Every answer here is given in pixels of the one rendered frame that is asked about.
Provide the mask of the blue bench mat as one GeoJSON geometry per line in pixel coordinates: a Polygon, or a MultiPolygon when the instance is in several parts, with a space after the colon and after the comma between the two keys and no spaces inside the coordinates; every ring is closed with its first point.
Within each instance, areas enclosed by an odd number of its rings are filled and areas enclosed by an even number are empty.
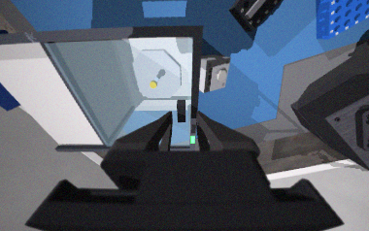
{"type": "Polygon", "coordinates": [[[224,88],[199,91],[198,111],[231,129],[277,116],[284,65],[369,39],[369,17],[317,39],[316,0],[281,0],[251,32],[236,0],[11,0],[38,31],[203,25],[202,54],[231,57],[224,88]]]}

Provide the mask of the blue tube rack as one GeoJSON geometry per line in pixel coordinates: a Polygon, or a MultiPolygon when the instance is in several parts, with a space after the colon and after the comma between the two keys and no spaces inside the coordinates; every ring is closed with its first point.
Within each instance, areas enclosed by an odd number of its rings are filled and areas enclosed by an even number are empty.
{"type": "Polygon", "coordinates": [[[369,17],[369,0],[316,0],[317,39],[330,39],[369,17]]]}

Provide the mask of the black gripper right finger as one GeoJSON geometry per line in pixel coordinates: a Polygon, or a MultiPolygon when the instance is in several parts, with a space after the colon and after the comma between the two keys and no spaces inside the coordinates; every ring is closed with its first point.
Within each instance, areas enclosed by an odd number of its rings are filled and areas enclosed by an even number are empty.
{"type": "Polygon", "coordinates": [[[210,119],[200,111],[196,114],[196,127],[199,150],[249,150],[256,159],[260,155],[260,149],[252,138],[210,119]]]}

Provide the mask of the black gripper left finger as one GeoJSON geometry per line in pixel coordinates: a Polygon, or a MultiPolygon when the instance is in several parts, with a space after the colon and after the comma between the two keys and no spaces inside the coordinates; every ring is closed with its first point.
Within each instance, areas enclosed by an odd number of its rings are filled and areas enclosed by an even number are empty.
{"type": "Polygon", "coordinates": [[[170,111],[161,118],[116,139],[109,150],[145,149],[152,151],[170,151],[172,126],[173,117],[172,111],[170,111]],[[161,143],[159,144],[160,140],[161,143]]]}

